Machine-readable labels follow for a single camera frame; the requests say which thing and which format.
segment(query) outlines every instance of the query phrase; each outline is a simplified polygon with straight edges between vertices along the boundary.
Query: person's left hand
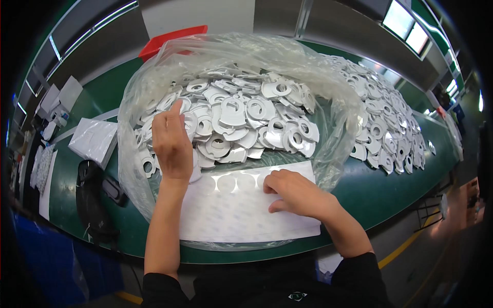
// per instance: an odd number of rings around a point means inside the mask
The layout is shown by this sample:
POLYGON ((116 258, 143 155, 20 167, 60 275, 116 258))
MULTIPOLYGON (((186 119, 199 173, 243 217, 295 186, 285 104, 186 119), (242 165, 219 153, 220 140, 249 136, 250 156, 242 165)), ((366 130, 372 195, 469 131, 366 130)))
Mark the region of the person's left hand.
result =
POLYGON ((193 171, 193 149, 185 130, 184 116, 179 114, 182 100, 170 111, 161 112, 152 120, 152 148, 163 172, 162 182, 187 187, 193 171))

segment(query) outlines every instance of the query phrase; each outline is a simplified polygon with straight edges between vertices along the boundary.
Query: forearm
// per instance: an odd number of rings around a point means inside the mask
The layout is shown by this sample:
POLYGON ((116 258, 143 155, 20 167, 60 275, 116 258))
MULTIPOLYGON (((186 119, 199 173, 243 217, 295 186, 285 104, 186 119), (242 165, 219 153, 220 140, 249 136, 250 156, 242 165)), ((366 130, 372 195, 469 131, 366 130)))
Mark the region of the forearm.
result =
POLYGON ((327 231, 343 258, 352 258, 367 252, 373 252, 370 239, 363 227, 337 200, 323 213, 319 220, 327 231))
POLYGON ((161 182, 147 232, 144 274, 161 273, 177 278, 180 264, 179 222, 186 187, 181 183, 161 182))

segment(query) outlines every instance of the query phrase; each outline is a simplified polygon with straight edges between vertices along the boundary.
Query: workbench surface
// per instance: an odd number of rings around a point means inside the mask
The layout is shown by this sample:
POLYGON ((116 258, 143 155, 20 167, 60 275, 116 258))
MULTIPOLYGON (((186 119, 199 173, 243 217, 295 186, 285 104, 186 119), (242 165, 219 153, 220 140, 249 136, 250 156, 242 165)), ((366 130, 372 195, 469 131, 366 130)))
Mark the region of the workbench surface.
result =
MULTIPOLYGON (((330 47, 310 43, 319 52, 338 54, 330 47)), ((123 91, 133 73, 142 65, 141 59, 126 62, 84 86, 84 91, 75 103, 68 124, 58 135, 77 125, 80 118, 93 118, 118 108, 123 91)), ((406 102, 413 103, 423 99, 423 93, 404 96, 406 102)), ((388 175, 382 170, 373 170, 366 162, 349 157, 345 172, 332 193, 342 206, 363 226, 370 229, 399 213, 435 186, 457 163, 448 130, 424 117, 415 117, 425 142, 431 140, 437 155, 425 152, 424 170, 414 169, 413 174, 388 175)), ((116 122, 116 117, 109 119, 116 122)), ((77 166, 82 158, 68 147, 70 137, 56 144, 58 155, 55 161, 50 193, 50 222, 77 238, 82 238, 85 227, 79 221, 75 205, 75 182, 77 166)), ((118 149, 115 149, 105 171, 118 178, 118 149)), ((119 207, 102 193, 103 204, 107 207, 115 227, 121 231, 118 246, 129 255, 144 256, 148 222, 128 201, 119 207)), ((322 226, 322 234, 317 237, 295 240, 277 248, 243 252, 204 251, 181 246, 182 263, 237 263, 259 261, 305 252, 331 244, 330 236, 322 226)))

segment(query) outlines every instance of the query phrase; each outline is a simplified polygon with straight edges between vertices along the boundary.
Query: yellow floor line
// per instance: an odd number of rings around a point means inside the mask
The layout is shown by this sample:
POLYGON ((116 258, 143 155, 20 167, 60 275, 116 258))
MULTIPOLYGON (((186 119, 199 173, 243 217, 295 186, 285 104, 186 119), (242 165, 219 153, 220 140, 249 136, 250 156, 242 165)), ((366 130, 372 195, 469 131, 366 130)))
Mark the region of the yellow floor line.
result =
MULTIPOLYGON (((455 180, 454 180, 454 183, 453 185, 449 188, 449 190, 447 191, 446 195, 448 196, 450 194, 450 192, 452 191, 452 189, 454 188, 455 186, 455 180)), ((429 225, 431 223, 431 221, 433 220, 434 216, 431 216, 431 217, 428 217, 428 219, 424 222, 424 227, 426 227, 427 225, 429 225)), ((396 250, 394 250, 392 253, 390 253, 387 257, 385 257, 384 259, 382 259, 379 263, 378 263, 378 267, 380 269, 382 269, 385 265, 389 264, 390 262, 392 262, 392 260, 394 260, 399 254, 401 254, 407 247, 409 247, 409 245, 411 245, 412 242, 415 241, 415 239, 421 234, 421 232, 423 232, 423 230, 419 230, 417 232, 415 232, 413 235, 411 235, 410 238, 408 238, 405 242, 402 243, 402 245, 400 245, 396 250)))
POLYGON ((449 244, 451 242, 452 238, 449 238, 449 240, 447 241, 447 244, 445 245, 445 248, 443 248, 443 251, 442 253, 440 254, 440 256, 438 257, 438 260, 436 261, 435 265, 433 266, 433 268, 430 270, 430 272, 428 273, 428 276, 426 276, 426 278, 424 279, 424 281, 422 282, 421 286, 416 290, 416 292, 411 296, 410 299, 408 299, 408 301, 404 304, 404 306, 402 306, 402 308, 405 308, 407 307, 412 301, 413 299, 416 297, 416 295, 418 293, 421 292, 421 290, 424 288, 424 286, 426 285, 426 283, 428 282, 428 280, 430 279, 431 275, 433 275, 433 273, 435 272, 435 270, 437 269, 438 265, 440 264, 440 262, 442 261, 443 257, 445 256, 445 252, 447 251, 447 248, 449 247, 449 244))
POLYGON ((119 298, 122 298, 122 299, 129 301, 129 302, 132 302, 132 303, 135 303, 137 305, 142 304, 142 298, 135 296, 133 294, 119 291, 119 292, 115 292, 115 295, 118 296, 119 298))

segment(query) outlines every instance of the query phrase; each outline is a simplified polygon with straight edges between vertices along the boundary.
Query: adhesive sticker sheet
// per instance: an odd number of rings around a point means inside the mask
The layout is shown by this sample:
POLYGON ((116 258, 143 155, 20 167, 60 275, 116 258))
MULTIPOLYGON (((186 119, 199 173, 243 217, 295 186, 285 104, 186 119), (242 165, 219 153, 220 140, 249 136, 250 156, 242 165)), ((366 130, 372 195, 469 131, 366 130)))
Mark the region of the adhesive sticker sheet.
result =
POLYGON ((315 182, 310 161, 257 169, 205 173, 188 186, 183 200, 180 239, 215 242, 260 242, 320 234, 320 222, 288 212, 270 214, 281 197, 263 192, 273 170, 299 172, 315 182))

